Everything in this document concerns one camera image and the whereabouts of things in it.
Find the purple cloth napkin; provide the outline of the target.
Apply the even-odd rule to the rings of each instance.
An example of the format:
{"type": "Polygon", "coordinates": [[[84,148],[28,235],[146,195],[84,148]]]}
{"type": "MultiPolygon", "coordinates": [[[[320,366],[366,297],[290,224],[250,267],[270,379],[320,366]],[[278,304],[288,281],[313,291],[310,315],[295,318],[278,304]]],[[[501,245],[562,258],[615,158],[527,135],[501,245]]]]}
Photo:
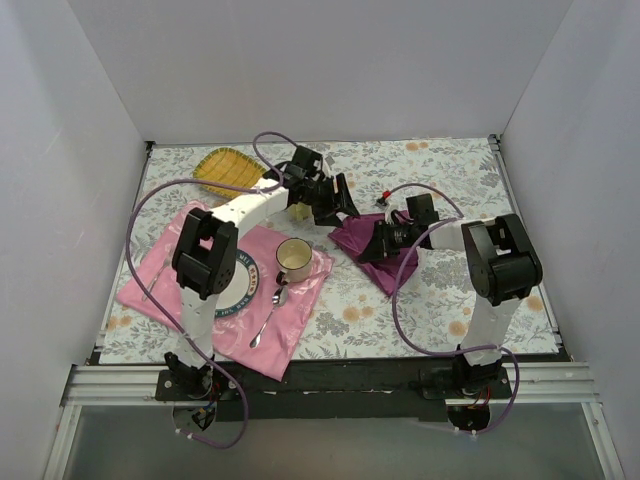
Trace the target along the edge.
{"type": "Polygon", "coordinates": [[[335,228],[328,237],[374,282],[387,296],[394,291],[396,279],[403,286],[416,271],[419,257],[416,251],[402,249],[397,257],[381,262],[359,263],[357,257],[364,251],[372,238],[376,221],[384,220],[383,213],[347,217],[342,226],[335,228]]]}

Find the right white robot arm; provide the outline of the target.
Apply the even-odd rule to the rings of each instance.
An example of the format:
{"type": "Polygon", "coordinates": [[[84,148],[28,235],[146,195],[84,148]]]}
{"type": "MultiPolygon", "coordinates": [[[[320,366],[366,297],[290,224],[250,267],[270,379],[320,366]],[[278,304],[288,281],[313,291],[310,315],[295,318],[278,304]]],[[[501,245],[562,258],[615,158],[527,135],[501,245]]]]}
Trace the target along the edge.
{"type": "Polygon", "coordinates": [[[380,262],[418,248],[466,255],[475,290],[472,318],[456,350],[436,355],[453,358],[452,387],[464,397],[475,397],[499,377],[508,327],[521,302],[541,283],[541,262],[514,213],[485,220],[441,219],[429,194],[409,197],[406,204],[406,221],[374,223],[358,261],[380,262]]]}

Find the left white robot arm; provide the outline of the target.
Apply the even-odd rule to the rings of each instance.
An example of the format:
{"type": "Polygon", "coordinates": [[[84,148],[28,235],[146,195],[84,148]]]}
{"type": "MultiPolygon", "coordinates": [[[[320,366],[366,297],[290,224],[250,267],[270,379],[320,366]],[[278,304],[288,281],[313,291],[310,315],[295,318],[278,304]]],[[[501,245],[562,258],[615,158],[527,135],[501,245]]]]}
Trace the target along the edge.
{"type": "Polygon", "coordinates": [[[269,216],[303,203],[320,226],[340,227],[340,213],[358,216],[346,176],[332,175],[320,153],[304,146],[292,159],[272,166],[248,193],[213,210],[192,209],[186,216],[172,259],[180,288],[182,338],[178,351],[165,355],[172,381],[193,400],[213,386],[212,333],[216,304],[235,273],[238,240],[269,216]]]}

